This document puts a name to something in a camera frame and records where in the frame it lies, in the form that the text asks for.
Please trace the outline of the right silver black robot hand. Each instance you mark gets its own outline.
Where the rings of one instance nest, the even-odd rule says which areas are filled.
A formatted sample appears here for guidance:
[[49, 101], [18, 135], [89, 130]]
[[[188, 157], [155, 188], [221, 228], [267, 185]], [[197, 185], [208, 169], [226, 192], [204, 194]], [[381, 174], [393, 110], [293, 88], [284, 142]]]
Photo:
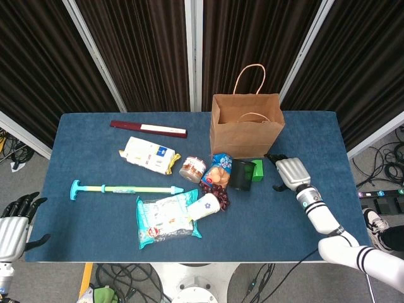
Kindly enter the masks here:
[[264, 155], [276, 167], [283, 183], [280, 186], [272, 186], [277, 192], [289, 189], [295, 193], [311, 185], [311, 176], [299, 158], [290, 158], [284, 154]]

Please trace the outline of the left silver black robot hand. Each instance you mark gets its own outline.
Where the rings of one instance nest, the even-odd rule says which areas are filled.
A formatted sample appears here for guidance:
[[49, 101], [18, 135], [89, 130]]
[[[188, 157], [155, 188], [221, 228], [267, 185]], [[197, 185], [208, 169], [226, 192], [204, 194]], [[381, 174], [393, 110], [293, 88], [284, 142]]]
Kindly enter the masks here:
[[39, 198], [39, 192], [19, 197], [5, 207], [1, 214], [1, 262], [13, 263], [23, 253], [44, 245], [51, 237], [44, 234], [39, 240], [27, 242], [31, 222], [39, 206], [47, 198]]

